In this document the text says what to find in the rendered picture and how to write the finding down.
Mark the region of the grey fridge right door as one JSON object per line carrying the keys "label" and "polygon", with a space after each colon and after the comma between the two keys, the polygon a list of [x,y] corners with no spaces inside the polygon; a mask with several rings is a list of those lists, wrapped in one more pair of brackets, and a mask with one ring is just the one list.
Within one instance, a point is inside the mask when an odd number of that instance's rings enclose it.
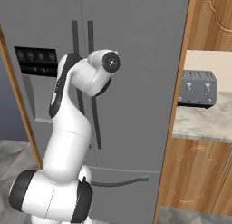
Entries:
{"label": "grey fridge right door", "polygon": [[95,49],[119,53],[121,68],[97,97],[105,169],[158,171],[169,128],[189,0],[82,0]]}

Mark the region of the grey fridge door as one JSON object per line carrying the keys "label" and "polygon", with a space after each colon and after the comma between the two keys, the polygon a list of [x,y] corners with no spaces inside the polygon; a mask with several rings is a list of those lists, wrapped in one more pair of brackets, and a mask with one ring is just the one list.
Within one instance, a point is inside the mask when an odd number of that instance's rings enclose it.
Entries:
{"label": "grey fridge door", "polygon": [[79,54],[87,56],[81,0],[0,0],[0,26],[14,67],[40,157],[44,156],[52,123],[36,122],[15,53],[16,46],[48,48],[62,57],[73,51],[72,20],[78,22]]}
{"label": "grey fridge door", "polygon": [[105,169],[158,171],[169,128],[189,0],[82,0],[95,49],[119,53],[121,68],[97,97]]}

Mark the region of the black fridge water dispenser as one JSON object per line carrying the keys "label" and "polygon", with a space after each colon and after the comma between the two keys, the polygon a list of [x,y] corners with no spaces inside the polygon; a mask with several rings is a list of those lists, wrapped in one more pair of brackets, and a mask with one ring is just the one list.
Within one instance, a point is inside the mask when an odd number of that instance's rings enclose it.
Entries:
{"label": "black fridge water dispenser", "polygon": [[56,51],[22,46],[14,50],[34,120],[51,123],[48,112],[57,76]]}

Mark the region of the grey fridge freezer drawer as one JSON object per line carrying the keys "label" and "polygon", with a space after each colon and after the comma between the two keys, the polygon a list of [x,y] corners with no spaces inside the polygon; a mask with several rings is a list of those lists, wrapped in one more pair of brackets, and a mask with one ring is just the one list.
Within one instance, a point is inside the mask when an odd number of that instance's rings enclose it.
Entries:
{"label": "grey fridge freezer drawer", "polygon": [[148,177],[130,185],[104,188],[92,186],[90,217],[111,224],[153,224],[160,173],[133,170],[107,170],[91,167],[92,181],[120,182]]}

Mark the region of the wooden fridge side panel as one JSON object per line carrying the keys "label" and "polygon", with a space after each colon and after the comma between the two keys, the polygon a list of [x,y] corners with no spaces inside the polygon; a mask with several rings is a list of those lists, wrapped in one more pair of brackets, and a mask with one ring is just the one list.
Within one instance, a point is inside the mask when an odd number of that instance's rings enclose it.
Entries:
{"label": "wooden fridge side panel", "polygon": [[37,168],[40,170],[43,164],[42,159],[40,157],[40,154],[39,154],[39,151],[36,145],[33,129],[32,129],[30,120],[28,118],[27,110],[24,105],[24,99],[21,94],[21,90],[18,85],[18,82],[17,82],[15,70],[14,70],[14,67],[13,67],[13,64],[10,58],[10,54],[8,52],[8,48],[7,48],[6,41],[5,41],[5,36],[4,36],[1,26],[0,26],[0,54],[2,55],[2,58],[3,58],[5,70],[6,70],[9,82],[11,84],[14,97],[15,97],[15,101],[18,106],[18,109],[19,109],[19,112],[20,112],[20,115],[21,115],[21,118],[24,124],[25,132],[31,144],[31,151],[34,156],[34,160],[36,162]]}

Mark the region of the grey fridge left door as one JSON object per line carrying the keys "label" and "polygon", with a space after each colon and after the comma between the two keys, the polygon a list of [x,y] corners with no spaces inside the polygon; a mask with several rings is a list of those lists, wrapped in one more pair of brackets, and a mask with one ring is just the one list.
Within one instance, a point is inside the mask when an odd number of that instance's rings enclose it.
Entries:
{"label": "grey fridge left door", "polygon": [[52,123],[36,122],[15,53],[16,46],[48,48],[62,57],[73,51],[72,20],[78,22],[79,54],[87,56],[81,0],[0,0],[0,26],[14,67],[40,157],[44,156]]}

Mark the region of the grey four-slot toaster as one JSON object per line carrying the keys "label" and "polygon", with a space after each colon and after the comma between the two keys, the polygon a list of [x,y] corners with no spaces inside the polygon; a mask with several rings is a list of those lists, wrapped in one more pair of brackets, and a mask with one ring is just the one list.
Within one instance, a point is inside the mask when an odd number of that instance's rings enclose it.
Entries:
{"label": "grey four-slot toaster", "polygon": [[216,104],[218,80],[211,71],[184,70],[178,106],[210,108]]}

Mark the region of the wooden lower cupboard door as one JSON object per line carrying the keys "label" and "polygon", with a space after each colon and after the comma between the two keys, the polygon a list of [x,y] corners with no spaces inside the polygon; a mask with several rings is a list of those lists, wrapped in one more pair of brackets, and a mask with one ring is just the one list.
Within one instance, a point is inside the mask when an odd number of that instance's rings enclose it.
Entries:
{"label": "wooden lower cupboard door", "polygon": [[172,138],[165,151],[157,206],[210,212],[232,143]]}
{"label": "wooden lower cupboard door", "polygon": [[212,210],[214,214],[232,216],[232,166]]}

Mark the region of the wooden cupboard door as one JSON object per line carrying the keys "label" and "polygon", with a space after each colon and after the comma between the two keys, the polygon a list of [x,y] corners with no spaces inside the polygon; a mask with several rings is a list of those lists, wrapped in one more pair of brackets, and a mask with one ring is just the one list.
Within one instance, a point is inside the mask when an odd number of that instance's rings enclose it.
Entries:
{"label": "wooden cupboard door", "polygon": [[172,138],[165,151],[157,206],[210,212],[232,143]]}
{"label": "wooden cupboard door", "polygon": [[232,0],[197,0],[189,50],[232,52]]}
{"label": "wooden cupboard door", "polygon": [[214,214],[232,216],[232,166],[212,210]]}

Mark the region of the wooden upper cupboard door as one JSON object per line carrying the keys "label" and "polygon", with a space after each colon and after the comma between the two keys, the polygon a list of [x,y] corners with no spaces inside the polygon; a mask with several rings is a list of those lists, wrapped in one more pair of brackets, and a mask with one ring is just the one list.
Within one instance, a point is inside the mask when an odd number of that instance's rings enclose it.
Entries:
{"label": "wooden upper cupboard door", "polygon": [[189,50],[232,52],[232,0],[197,0]]}

